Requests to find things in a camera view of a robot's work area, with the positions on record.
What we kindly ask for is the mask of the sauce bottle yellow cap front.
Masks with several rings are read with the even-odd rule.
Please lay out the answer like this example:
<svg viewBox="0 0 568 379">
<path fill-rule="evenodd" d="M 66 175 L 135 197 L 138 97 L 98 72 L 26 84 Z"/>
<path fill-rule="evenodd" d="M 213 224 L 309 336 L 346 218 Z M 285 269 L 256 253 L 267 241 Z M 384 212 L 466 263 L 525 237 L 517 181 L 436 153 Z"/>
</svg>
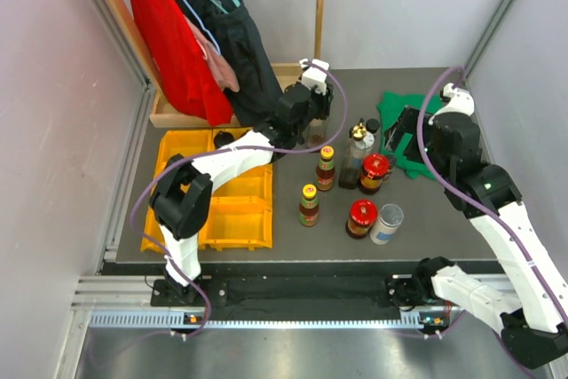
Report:
<svg viewBox="0 0 568 379">
<path fill-rule="evenodd" d="M 299 204 L 299 220 L 304 226 L 314 226 L 320 213 L 318 189 L 313 184 L 307 184 L 302 189 Z"/>
</svg>

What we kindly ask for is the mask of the glass oil bottle gold spout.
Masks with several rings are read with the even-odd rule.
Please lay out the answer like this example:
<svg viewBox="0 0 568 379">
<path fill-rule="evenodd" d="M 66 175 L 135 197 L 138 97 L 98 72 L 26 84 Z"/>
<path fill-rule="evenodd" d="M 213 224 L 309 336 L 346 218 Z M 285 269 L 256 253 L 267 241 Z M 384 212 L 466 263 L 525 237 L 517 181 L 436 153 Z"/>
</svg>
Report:
<svg viewBox="0 0 568 379">
<path fill-rule="evenodd" d="M 309 148 L 319 146 L 326 141 L 327 136 L 327 120 L 313 119 L 307 128 L 306 144 Z"/>
</svg>

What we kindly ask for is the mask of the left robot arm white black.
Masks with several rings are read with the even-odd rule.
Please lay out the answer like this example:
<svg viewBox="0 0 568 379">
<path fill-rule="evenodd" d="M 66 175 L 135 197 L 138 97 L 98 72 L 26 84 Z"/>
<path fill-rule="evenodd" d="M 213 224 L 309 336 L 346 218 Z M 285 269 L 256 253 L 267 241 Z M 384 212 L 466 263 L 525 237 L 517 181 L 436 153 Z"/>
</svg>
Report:
<svg viewBox="0 0 568 379">
<path fill-rule="evenodd" d="M 299 80 L 284 90 L 272 112 L 252 130 L 193 159 L 170 158 L 157 181 L 149 207 L 164 239 L 164 276 L 181 304 L 193 304 L 201 294 L 195 279 L 201 274 L 198 240 L 209 217 L 212 194 L 243 173 L 290 154 L 313 120 L 329 117 L 333 100 L 333 88 L 327 83 L 329 64 L 303 59 L 300 67 Z"/>
</svg>

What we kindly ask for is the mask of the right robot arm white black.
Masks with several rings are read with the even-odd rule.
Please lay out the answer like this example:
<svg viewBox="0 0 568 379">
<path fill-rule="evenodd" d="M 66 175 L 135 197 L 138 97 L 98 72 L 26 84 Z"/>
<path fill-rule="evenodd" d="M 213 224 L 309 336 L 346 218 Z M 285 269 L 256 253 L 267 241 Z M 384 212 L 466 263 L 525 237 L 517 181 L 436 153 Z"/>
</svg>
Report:
<svg viewBox="0 0 568 379">
<path fill-rule="evenodd" d="M 567 355 L 567 282 L 530 221 L 510 174 L 483 158 L 468 91 L 447 84 L 435 101 L 387 92 L 378 106 L 383 151 L 419 162 L 485 239 L 514 292 L 507 295 L 444 257 L 424 258 L 406 279 L 386 281 L 401 307 L 449 302 L 485 323 L 521 366 Z"/>
</svg>

